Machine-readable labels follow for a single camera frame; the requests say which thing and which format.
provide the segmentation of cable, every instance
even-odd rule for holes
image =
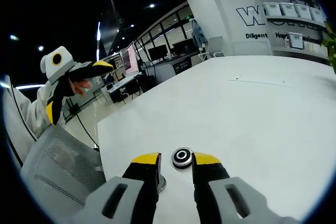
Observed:
[[[147,56],[148,60],[149,60],[149,61],[151,62],[151,64],[153,65],[153,67],[154,67],[154,79],[156,80],[156,69],[155,69],[155,64],[152,62],[151,59],[149,59],[150,57],[148,57],[148,54],[147,54],[145,48],[142,46],[142,44],[139,43],[139,41],[138,41],[138,44],[142,47],[142,50],[146,53],[146,56]]]
[[[19,112],[19,115],[20,115],[20,117],[21,117],[21,120],[22,120],[24,126],[26,127],[27,131],[29,132],[29,134],[31,135],[31,137],[32,137],[32,138],[34,139],[34,141],[36,142],[36,141],[37,141],[37,140],[36,140],[36,137],[32,135],[30,129],[29,129],[28,126],[26,125],[26,122],[25,122],[25,120],[23,119],[23,117],[22,117],[22,115],[21,115],[21,111],[20,111],[19,106],[17,105],[17,102],[16,102],[16,98],[15,98],[15,94],[14,94],[14,89],[13,89],[13,85],[12,85],[12,80],[11,80],[10,77],[9,77],[9,81],[10,81],[10,83],[11,83],[10,88],[12,89],[12,94],[13,94],[13,98],[14,98],[14,101],[15,101],[15,104],[16,104],[17,111]]]
[[[89,138],[91,138],[91,140],[92,140],[92,141],[95,143],[95,145],[99,148],[99,145],[93,140],[93,138],[91,137],[91,135],[89,134],[89,132],[88,132],[88,131],[86,130],[86,128],[84,127],[84,125],[83,125],[81,119],[79,118],[79,115],[78,115],[77,112],[76,112],[76,116],[77,116],[77,118],[78,118],[78,121],[79,121],[80,124],[82,125],[83,129],[85,130],[86,134],[88,134]]]
[[[11,138],[10,138],[9,135],[8,135],[8,132],[7,132],[6,127],[4,127],[4,129],[5,129],[6,136],[7,136],[7,138],[8,138],[9,146],[11,147],[11,149],[12,149],[12,151],[13,151],[13,153],[14,153],[14,156],[16,157],[17,161],[19,162],[19,165],[22,167],[22,166],[23,166],[23,162],[22,162],[22,160],[21,160],[21,158],[20,158],[18,152],[16,151],[16,149],[15,149],[15,147],[14,147],[14,145],[13,145],[13,142],[12,142]]]
[[[82,121],[80,120],[78,114],[76,113],[76,116],[78,118],[78,121],[80,122],[80,124],[82,125],[83,129],[85,130],[86,134],[88,134],[88,136],[91,138],[91,140],[95,143],[95,145],[99,148],[99,145],[93,140],[93,138],[90,136],[89,132],[86,130],[86,128],[84,127]]]
[[[139,58],[141,59],[141,57],[140,57],[140,54],[139,54],[139,52],[137,52],[137,50],[135,50],[135,48],[134,48],[134,45],[133,45],[133,49],[134,49],[134,51],[135,51],[135,53],[136,53],[136,55],[138,55],[139,56]],[[145,65],[145,67],[146,67],[146,70],[147,70],[147,76],[149,76],[149,72],[148,72],[148,67],[147,67],[147,64],[145,63],[145,62],[143,62],[142,63],[143,65]]]

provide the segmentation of pink screen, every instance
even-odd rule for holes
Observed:
[[[138,63],[136,59],[135,51],[133,46],[131,45],[123,54],[122,59],[124,61],[125,66],[125,75],[129,76],[131,73],[138,72]]]

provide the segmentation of black eye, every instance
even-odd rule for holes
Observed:
[[[62,56],[60,54],[55,54],[52,60],[55,65],[58,65],[62,60]]]

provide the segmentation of white tabletop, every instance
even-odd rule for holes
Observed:
[[[335,170],[335,108],[331,67],[272,56],[211,59],[98,123],[103,169],[106,179],[122,176],[133,158],[161,152],[167,187],[154,223],[199,223],[192,170],[171,163],[186,146],[218,157],[277,214],[303,220]]]
[[[136,73],[134,75],[125,77],[124,79],[122,79],[121,81],[119,81],[115,85],[113,85],[113,87],[111,89],[107,90],[107,92],[108,93],[115,92],[116,90],[120,89],[122,86],[124,86],[127,83],[129,83],[130,81],[132,81],[138,75],[140,75],[140,73]]]

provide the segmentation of potted plant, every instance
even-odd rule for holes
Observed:
[[[328,58],[330,61],[330,65],[332,66],[336,74],[336,34],[334,33],[332,24],[328,20],[325,21],[325,24],[329,38],[325,39],[322,42],[322,45],[326,46],[328,49]]]

